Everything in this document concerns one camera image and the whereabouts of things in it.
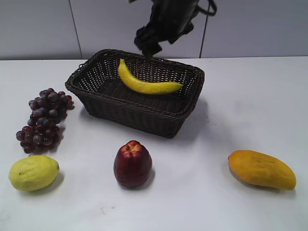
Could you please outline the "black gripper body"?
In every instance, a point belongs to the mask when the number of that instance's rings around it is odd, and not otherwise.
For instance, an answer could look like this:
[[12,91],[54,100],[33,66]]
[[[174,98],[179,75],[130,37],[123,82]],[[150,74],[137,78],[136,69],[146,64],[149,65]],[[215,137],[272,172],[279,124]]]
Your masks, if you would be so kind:
[[154,0],[150,20],[138,29],[134,43],[142,53],[159,53],[162,41],[173,44],[190,33],[197,16],[197,0]]

